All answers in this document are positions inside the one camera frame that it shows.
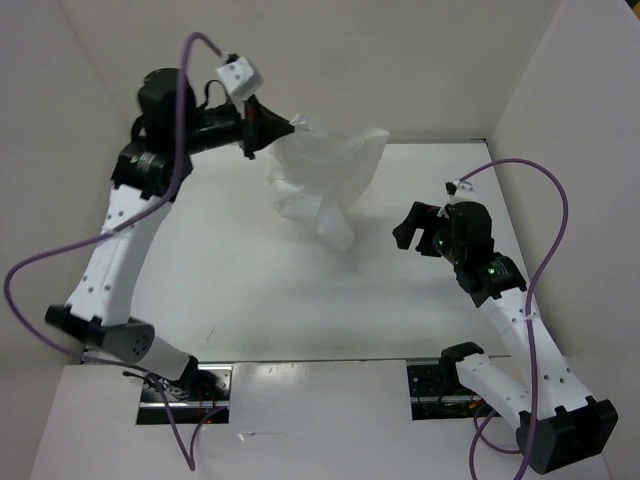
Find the white pleated skirt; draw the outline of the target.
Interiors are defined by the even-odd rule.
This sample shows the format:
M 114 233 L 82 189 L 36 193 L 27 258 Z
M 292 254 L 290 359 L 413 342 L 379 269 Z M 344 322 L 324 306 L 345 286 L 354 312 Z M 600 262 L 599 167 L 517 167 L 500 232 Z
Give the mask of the white pleated skirt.
M 347 251 L 355 233 L 347 213 L 371 184 L 390 132 L 379 127 L 330 127 L 308 115 L 270 147 L 267 198 L 283 218 L 324 248 Z

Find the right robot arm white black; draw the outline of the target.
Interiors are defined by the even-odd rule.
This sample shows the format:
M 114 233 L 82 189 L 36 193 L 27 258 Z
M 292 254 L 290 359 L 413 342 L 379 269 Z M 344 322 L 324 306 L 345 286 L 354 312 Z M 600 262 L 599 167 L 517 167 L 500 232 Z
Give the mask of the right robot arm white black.
M 423 256 L 442 257 L 474 306 L 500 334 L 521 369 L 512 380 L 473 342 L 443 350 L 438 380 L 450 393 L 465 388 L 482 397 L 513 429 L 536 473 L 544 475 L 602 452 L 618 421 L 608 400 L 598 400 L 576 377 L 539 314 L 527 306 L 527 285 L 516 264 L 495 249 L 486 207 L 463 201 L 412 205 L 394 236 L 407 247 L 417 230 Z

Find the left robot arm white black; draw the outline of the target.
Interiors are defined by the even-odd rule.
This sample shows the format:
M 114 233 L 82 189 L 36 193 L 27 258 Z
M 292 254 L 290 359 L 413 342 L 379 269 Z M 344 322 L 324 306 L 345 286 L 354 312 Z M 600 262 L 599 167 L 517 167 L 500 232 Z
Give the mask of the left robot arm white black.
M 111 175 L 112 188 L 101 233 L 83 276 L 62 305 L 48 308 L 50 326 L 96 349 L 136 365 L 163 380 L 176 399 L 212 396 L 217 379 L 199 367 L 193 355 L 157 336 L 153 325 L 131 315 L 132 299 L 147 253 L 173 204 L 162 204 L 174 169 L 175 103 L 179 72 L 149 73 L 138 90 L 141 114 L 131 141 L 120 152 Z M 250 96 L 236 106 L 230 96 L 218 106 L 198 104 L 185 94 L 186 141 L 180 177 L 192 172 L 194 154 L 237 143 L 247 158 L 293 133 L 289 120 Z

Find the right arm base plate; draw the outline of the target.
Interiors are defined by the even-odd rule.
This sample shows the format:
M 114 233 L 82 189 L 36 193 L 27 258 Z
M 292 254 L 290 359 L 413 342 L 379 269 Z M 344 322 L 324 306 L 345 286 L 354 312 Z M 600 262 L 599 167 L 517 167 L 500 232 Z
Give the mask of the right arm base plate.
M 437 359 L 406 361 L 406 374 L 412 419 L 445 420 L 486 417 L 490 407 L 466 387 L 446 378 Z

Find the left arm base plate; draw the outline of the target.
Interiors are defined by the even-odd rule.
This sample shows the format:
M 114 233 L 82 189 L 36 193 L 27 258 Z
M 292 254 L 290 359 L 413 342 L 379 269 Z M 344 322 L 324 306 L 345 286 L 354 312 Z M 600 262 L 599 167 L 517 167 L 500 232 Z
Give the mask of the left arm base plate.
M 160 379 L 177 425 L 227 424 L 230 416 L 232 364 L 201 364 L 205 383 L 187 393 L 165 379 Z M 169 419 L 162 395 L 154 383 L 146 381 L 141 389 L 136 417 L 137 425 L 168 425 Z

